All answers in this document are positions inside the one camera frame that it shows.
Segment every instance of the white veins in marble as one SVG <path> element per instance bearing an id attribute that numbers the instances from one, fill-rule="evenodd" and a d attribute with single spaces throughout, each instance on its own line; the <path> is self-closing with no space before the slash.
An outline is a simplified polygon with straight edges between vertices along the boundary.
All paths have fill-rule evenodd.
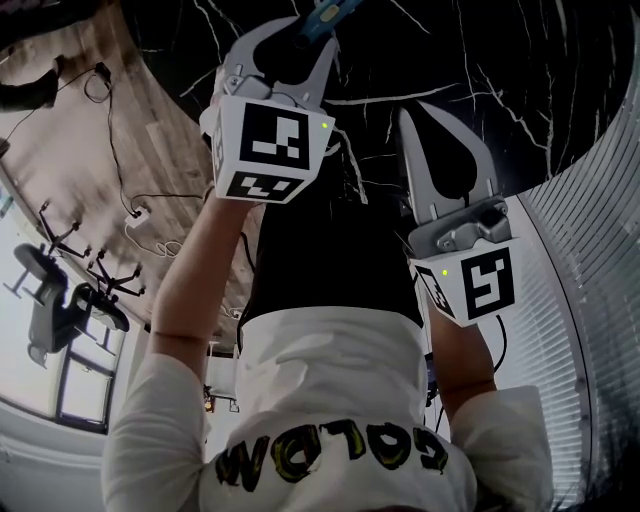
<path id="1" fill-rule="evenodd" d="M 226 21 L 229 24 L 229 27 L 231 28 L 231 30 L 233 30 L 233 33 L 236 35 L 236 39 L 238 39 L 240 37 L 240 32 L 238 31 L 238 28 L 240 28 L 240 26 L 235 21 L 230 19 L 225 13 L 223 13 L 220 10 L 220 8 L 213 3 L 213 0 L 208 0 L 208 1 L 209 1 L 209 5 L 214 11 L 216 11 L 218 16 L 220 16 L 224 21 Z"/>
<path id="2" fill-rule="evenodd" d="M 344 139 L 347 145 L 347 153 L 349 154 L 349 161 L 351 162 L 351 166 L 353 167 L 353 170 L 356 173 L 356 180 L 358 182 L 357 192 L 360 195 L 360 201 L 362 202 L 362 204 L 369 204 L 369 200 L 367 199 L 367 194 L 364 191 L 364 185 L 362 183 L 362 173 L 360 172 L 358 161 L 356 160 L 356 157 L 353 154 L 353 149 L 351 148 L 351 141 L 349 140 L 349 136 L 344 130 L 340 130 L 336 126 L 333 127 L 333 131 L 342 135 L 342 138 Z"/>
<path id="3" fill-rule="evenodd" d="M 411 14 L 409 14 L 409 12 L 404 7 L 402 7 L 398 2 L 396 2 L 396 0 L 389 0 L 389 1 L 393 5 L 395 5 L 398 9 L 400 9 L 404 14 L 406 14 L 411 21 L 413 21 L 416 25 L 418 25 L 420 27 L 420 30 L 422 30 L 426 34 L 431 35 L 431 32 L 429 32 L 426 28 L 424 28 L 422 23 L 420 23 L 417 19 L 415 19 L 413 16 L 411 16 Z"/>
<path id="4" fill-rule="evenodd" d="M 195 89 L 195 87 L 200 82 L 202 82 L 205 78 L 207 78 L 209 75 L 211 75 L 211 73 L 214 73 L 216 71 L 216 69 L 218 69 L 218 66 L 216 66 L 213 69 L 210 69 L 209 71 L 207 71 L 204 75 L 202 75 L 195 82 L 193 82 L 186 91 L 184 91 L 182 94 L 180 94 L 180 97 L 184 98 L 187 94 L 189 94 L 191 91 L 193 91 Z"/>
<path id="5" fill-rule="evenodd" d="M 211 29 L 213 40 L 216 43 L 216 50 L 218 51 L 218 61 L 222 63 L 222 55 L 220 54 L 220 41 L 218 41 L 218 36 L 216 35 L 216 31 L 213 29 L 213 25 L 211 24 L 211 18 L 209 17 L 209 13 L 204 7 L 202 7 L 198 3 L 198 0 L 193 0 L 193 5 L 195 5 L 196 9 L 198 9 L 200 12 L 202 12 L 202 14 L 204 14 L 204 17 L 206 18 L 207 23 L 209 24 L 209 28 Z"/>
<path id="6" fill-rule="evenodd" d="M 296 0 L 290 0 L 291 1 L 291 6 L 293 7 L 293 10 L 296 13 L 296 16 L 300 16 L 300 12 L 298 11 L 298 6 L 296 5 Z"/>
<path id="7" fill-rule="evenodd" d="M 471 85 L 471 75 L 469 74 L 469 58 L 467 56 L 467 45 L 464 41 L 464 31 L 462 29 L 462 11 L 460 10 L 460 3 L 456 0 L 456 6 L 458 8 L 458 22 L 460 23 L 460 37 L 462 38 L 462 51 L 464 53 L 464 71 L 467 74 L 467 82 L 469 83 L 469 91 L 473 97 L 473 113 L 476 113 L 476 97 Z"/>
<path id="8" fill-rule="evenodd" d="M 493 84 L 491 83 L 491 80 L 485 74 L 485 72 L 482 70 L 482 67 L 480 67 L 480 64 L 478 64 L 477 66 L 478 66 L 478 70 L 480 71 L 480 73 L 482 73 L 482 76 L 484 77 L 484 79 L 485 79 L 485 81 L 487 83 L 487 87 L 489 87 L 489 90 L 490 90 L 493 98 L 498 102 L 498 105 L 500 105 L 502 108 L 504 108 L 507 111 L 507 113 L 511 116 L 511 119 L 513 120 L 514 123 L 517 123 L 520 126 L 522 126 L 522 129 L 529 136 L 529 139 L 531 140 L 531 143 L 535 147 L 543 149 L 546 152 L 546 154 L 547 154 L 547 173 L 550 175 L 551 174 L 551 162 L 550 162 L 551 142 L 553 142 L 553 116 L 551 117 L 551 119 L 549 121 L 550 130 L 549 130 L 549 136 L 547 137 L 547 146 L 544 146 L 544 145 L 542 145 L 542 144 L 540 144 L 539 142 L 536 141 L 535 137 L 533 136 L 533 133 L 531 133 L 531 130 L 529 130 L 529 127 L 527 126 L 527 123 L 525 123 L 524 119 L 522 117 L 518 117 L 513 110 L 511 110 L 507 105 L 505 105 L 505 103 L 502 101 L 502 96 L 500 94 L 498 94 L 498 91 L 495 90 L 495 88 L 493 87 Z"/>
<path id="9" fill-rule="evenodd" d="M 567 17 L 564 13 L 564 4 L 562 3 L 562 0 L 556 0 L 556 8 L 558 9 L 560 28 L 562 29 L 562 37 L 564 38 L 564 54 L 567 55 Z"/>
<path id="10" fill-rule="evenodd" d="M 385 103 L 388 101 L 403 101 L 410 100 L 412 98 L 421 98 L 423 96 L 431 96 L 432 94 L 437 94 L 441 91 L 445 91 L 450 89 L 451 87 L 456 87 L 460 84 L 449 84 L 443 87 L 437 87 L 436 89 L 431 89 L 429 91 L 424 92 L 415 92 L 412 94 L 404 94 L 401 96 L 381 96 L 378 98 L 360 98 L 357 100 L 324 100 L 329 105 L 339 105 L 339 106 L 352 106 L 352 105 L 364 105 L 365 103 Z"/>

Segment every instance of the electrical cord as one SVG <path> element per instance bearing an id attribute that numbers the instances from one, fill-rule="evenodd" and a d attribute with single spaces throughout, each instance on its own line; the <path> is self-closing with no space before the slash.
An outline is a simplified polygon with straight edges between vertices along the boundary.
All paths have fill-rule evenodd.
<path id="1" fill-rule="evenodd" d="M 118 175 L 118 183 L 120 184 L 120 202 L 124 209 L 127 210 L 127 213 L 132 217 L 137 217 L 135 212 L 131 211 L 129 207 L 124 202 L 124 181 L 122 179 L 122 167 L 120 165 L 120 160 L 118 159 L 118 154 L 116 153 L 116 147 L 113 143 L 113 88 L 109 89 L 109 113 L 107 114 L 107 125 L 109 127 L 109 145 L 111 146 L 111 154 L 113 156 L 113 161 L 116 164 L 116 174 Z"/>
<path id="2" fill-rule="evenodd" d="M 496 318 L 498 319 L 498 323 L 500 324 L 500 330 L 502 331 L 503 348 L 502 348 L 502 355 L 500 356 L 500 359 L 498 360 L 496 365 L 493 367 L 493 373 L 496 373 L 498 369 L 502 366 L 502 363 L 504 362 L 504 358 L 507 355 L 507 331 L 504 328 L 504 322 L 502 321 L 502 317 L 500 315 L 496 315 Z M 443 413 L 444 413 L 444 407 L 440 409 L 440 414 L 438 415 L 438 421 L 436 422 L 436 434 L 438 433 L 438 429 L 440 428 L 440 422 L 442 421 Z"/>
<path id="3" fill-rule="evenodd" d="M 174 252 L 171 249 L 169 249 L 169 245 L 173 244 L 173 245 L 178 245 L 180 246 L 180 248 L 182 249 L 182 243 L 181 242 L 177 242 L 176 240 L 169 240 L 168 242 L 156 242 L 156 249 L 158 250 L 158 252 L 153 251 L 151 249 L 148 249 L 147 247 L 143 247 L 142 245 L 140 245 L 140 243 L 135 240 L 128 231 L 129 225 L 125 224 L 124 226 L 124 234 L 126 235 L 126 237 L 131 240 L 137 247 L 138 249 L 147 252 L 149 254 L 153 254 L 154 256 L 158 257 L 158 258 L 169 258 L 170 260 L 174 260 L 176 259 L 176 257 L 178 256 L 178 252 Z"/>
<path id="4" fill-rule="evenodd" d="M 166 192 L 158 192 L 157 194 L 137 194 L 131 198 L 129 204 L 131 205 L 131 209 L 135 211 L 135 206 L 133 206 L 133 202 L 140 197 L 182 197 L 182 198 L 194 198 L 194 199 L 202 199 L 202 196 L 197 194 L 172 194 Z"/>
<path id="5" fill-rule="evenodd" d="M 249 239 L 247 238 L 247 235 L 244 233 L 244 231 L 240 232 L 240 236 L 242 237 L 242 241 L 244 243 L 244 253 L 247 256 L 247 261 L 249 262 L 251 270 L 255 274 L 256 266 L 253 264 L 253 260 L 251 259 L 251 252 L 249 251 Z"/>

